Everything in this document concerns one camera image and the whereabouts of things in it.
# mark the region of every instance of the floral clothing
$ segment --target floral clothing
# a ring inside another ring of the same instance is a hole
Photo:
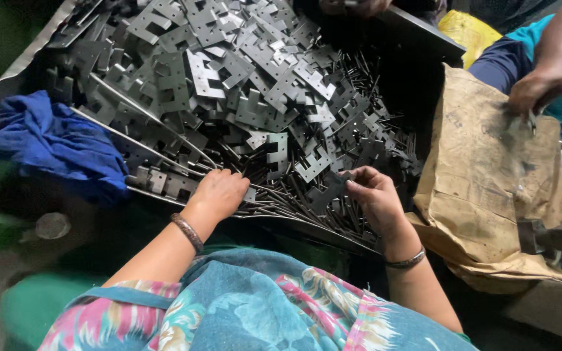
[[[47,350],[476,350],[412,310],[289,256],[234,249],[180,283],[93,288],[51,326]]]

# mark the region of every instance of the dirty paper sack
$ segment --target dirty paper sack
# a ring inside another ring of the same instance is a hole
[[[542,116],[532,140],[509,138],[507,100],[469,72],[445,66],[431,151],[414,197],[424,220],[407,214],[428,249],[472,288],[491,293],[523,291],[538,279],[562,281],[562,270],[541,255],[520,252],[516,224],[516,218],[541,218],[548,228],[562,222],[560,125]]]

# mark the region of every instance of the metal bangle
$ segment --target metal bangle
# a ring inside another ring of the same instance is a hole
[[[194,229],[190,226],[190,224],[188,224],[188,222],[186,222],[185,219],[181,217],[181,214],[178,213],[173,213],[172,215],[170,215],[170,220],[172,220],[172,222],[181,229],[185,237],[187,237],[188,240],[190,240],[192,246],[194,246],[194,250],[197,252],[197,254],[200,254],[203,251],[203,242],[201,241],[197,232],[195,232]]]
[[[390,267],[390,268],[395,268],[395,269],[408,269],[411,268],[415,265],[417,265],[418,263],[420,263],[420,261],[426,257],[426,249],[424,248],[424,245],[422,245],[422,248],[420,249],[420,252],[414,256],[412,259],[406,260],[406,261],[399,261],[399,262],[387,262],[385,261],[385,265],[386,267]]]

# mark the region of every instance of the brown paper bag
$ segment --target brown paper bag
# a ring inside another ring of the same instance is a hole
[[[508,97],[463,69],[445,67],[433,138],[409,219],[424,245],[479,291],[515,293],[538,279],[562,281],[541,255],[520,252],[516,218],[562,222],[558,121],[537,119],[528,141],[505,131]]]

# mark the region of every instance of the yellow bag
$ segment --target yellow bag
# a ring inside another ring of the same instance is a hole
[[[469,68],[486,47],[502,37],[482,20],[464,12],[451,10],[439,21],[437,28],[458,44],[467,48],[463,68]]]

